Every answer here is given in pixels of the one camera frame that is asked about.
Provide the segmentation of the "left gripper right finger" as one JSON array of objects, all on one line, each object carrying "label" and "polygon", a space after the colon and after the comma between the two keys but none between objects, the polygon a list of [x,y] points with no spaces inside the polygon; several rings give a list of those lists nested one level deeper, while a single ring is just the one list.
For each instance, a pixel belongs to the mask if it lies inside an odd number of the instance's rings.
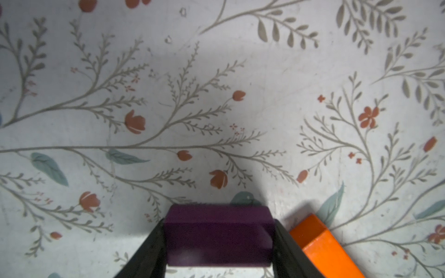
[{"label": "left gripper right finger", "polygon": [[279,220],[275,220],[272,267],[275,278],[323,278]]}]

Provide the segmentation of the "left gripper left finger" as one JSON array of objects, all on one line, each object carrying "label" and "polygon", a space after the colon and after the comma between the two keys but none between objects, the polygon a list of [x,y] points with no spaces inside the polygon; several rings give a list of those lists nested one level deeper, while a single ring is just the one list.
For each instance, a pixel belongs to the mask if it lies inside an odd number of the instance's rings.
[{"label": "left gripper left finger", "polygon": [[164,278],[167,267],[164,219],[135,252],[115,278]]}]

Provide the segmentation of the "purple block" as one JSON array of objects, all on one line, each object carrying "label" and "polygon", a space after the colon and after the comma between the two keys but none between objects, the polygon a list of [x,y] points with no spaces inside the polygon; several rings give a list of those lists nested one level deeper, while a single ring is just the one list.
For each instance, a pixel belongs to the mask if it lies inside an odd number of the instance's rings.
[{"label": "purple block", "polygon": [[164,219],[167,262],[179,267],[269,267],[274,219],[265,206],[173,205]]}]

